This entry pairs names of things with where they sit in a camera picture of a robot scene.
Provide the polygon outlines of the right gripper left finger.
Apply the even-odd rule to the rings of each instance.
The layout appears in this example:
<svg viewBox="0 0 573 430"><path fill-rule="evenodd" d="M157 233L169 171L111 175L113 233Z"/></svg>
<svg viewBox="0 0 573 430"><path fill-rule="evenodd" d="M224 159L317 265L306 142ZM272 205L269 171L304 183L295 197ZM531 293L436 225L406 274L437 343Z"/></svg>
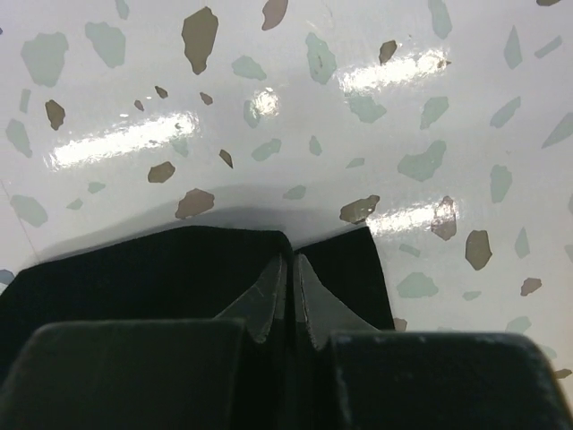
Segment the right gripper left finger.
<svg viewBox="0 0 573 430"><path fill-rule="evenodd" d="M57 322L1 389L4 429L273 429L287 262L211 319Z"/></svg>

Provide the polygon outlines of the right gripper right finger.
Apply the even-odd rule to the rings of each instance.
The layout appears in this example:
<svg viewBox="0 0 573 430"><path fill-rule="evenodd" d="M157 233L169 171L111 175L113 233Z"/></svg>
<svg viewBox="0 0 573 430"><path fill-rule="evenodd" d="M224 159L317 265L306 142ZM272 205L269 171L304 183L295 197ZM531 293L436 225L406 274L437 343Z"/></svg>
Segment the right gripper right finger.
<svg viewBox="0 0 573 430"><path fill-rule="evenodd" d="M308 429L569 429L542 350L509 332L378 330L321 283L293 275L297 394Z"/></svg>

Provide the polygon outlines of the black t shirt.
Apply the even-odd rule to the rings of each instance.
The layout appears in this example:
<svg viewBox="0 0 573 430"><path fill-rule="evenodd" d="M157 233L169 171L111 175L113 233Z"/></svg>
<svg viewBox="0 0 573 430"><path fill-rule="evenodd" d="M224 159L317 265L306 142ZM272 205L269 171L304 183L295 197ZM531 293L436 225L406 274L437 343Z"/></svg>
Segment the black t shirt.
<svg viewBox="0 0 573 430"><path fill-rule="evenodd" d="M359 228L302 250L322 285L375 328L393 328L372 235ZM1 370L48 323L210 318L245 292L277 256L279 231L185 227L20 271L1 295Z"/></svg>

